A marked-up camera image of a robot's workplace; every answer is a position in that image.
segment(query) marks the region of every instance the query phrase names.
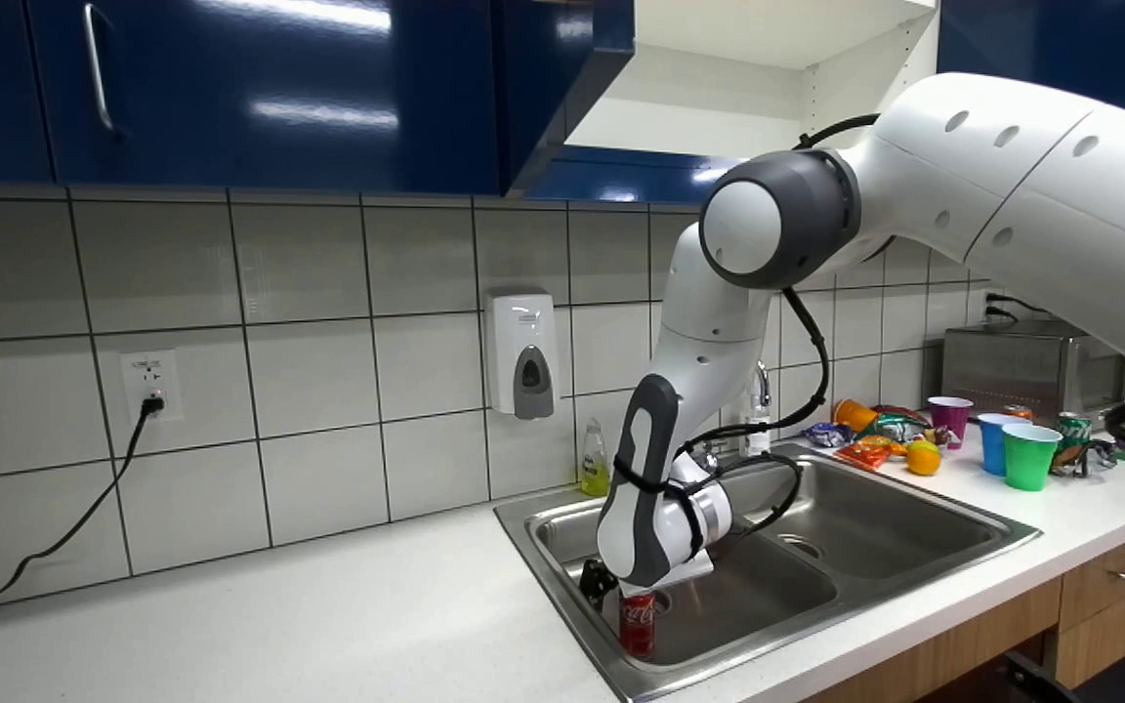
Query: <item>cup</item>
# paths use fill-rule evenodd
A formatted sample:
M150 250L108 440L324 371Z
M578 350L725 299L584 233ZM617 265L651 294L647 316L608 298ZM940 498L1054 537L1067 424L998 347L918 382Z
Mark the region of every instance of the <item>cup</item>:
M1018 420L1013 414L977 414L983 437L983 471L1004 478L1004 424Z
M965 440L965 414L969 414L969 399L959 395L935 395L926 399L929 420L951 428L951 450L959 450Z
M1018 493L1041 493L1054 454L1061 445L1057 428L1007 420L1004 428L1004 485Z

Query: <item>stainless steel sink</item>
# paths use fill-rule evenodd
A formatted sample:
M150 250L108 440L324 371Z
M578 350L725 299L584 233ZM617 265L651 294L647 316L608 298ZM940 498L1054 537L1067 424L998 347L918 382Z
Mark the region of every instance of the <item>stainless steel sink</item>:
M787 462L800 467L793 507L763 531L733 528L715 541L715 574L667 586L647 649L623 643L617 593L590 606L578 589L587 560L599 553L602 498L530 496L500 505L498 515L626 700L681 690L1037 536L1004 515L788 445L732 480L767 485L768 471L788 471Z

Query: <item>purple cup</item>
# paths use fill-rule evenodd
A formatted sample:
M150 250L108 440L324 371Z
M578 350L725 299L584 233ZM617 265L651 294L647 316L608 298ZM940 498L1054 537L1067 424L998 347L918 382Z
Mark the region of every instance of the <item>purple cup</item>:
M929 411L935 424L947 424L952 435L951 450L959 450L965 440L965 416L969 416L973 401L961 395L935 395L935 399L926 399L926 411Z

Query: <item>electrical outlet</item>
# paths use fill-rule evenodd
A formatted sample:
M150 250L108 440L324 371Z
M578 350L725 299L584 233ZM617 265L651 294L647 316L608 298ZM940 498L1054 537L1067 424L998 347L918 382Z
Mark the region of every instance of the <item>electrical outlet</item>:
M184 399L179 399L179 367L175 350L138 350L121 358L124 371L124 401L130 416L138 416L142 401L160 395L166 414L160 420L184 420Z

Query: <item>soap dispenser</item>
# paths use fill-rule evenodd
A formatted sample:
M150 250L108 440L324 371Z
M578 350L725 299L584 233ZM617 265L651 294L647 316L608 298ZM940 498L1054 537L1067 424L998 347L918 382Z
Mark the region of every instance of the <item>soap dispenser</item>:
M491 298L485 329L491 411L507 416L551 416L564 385L554 298Z

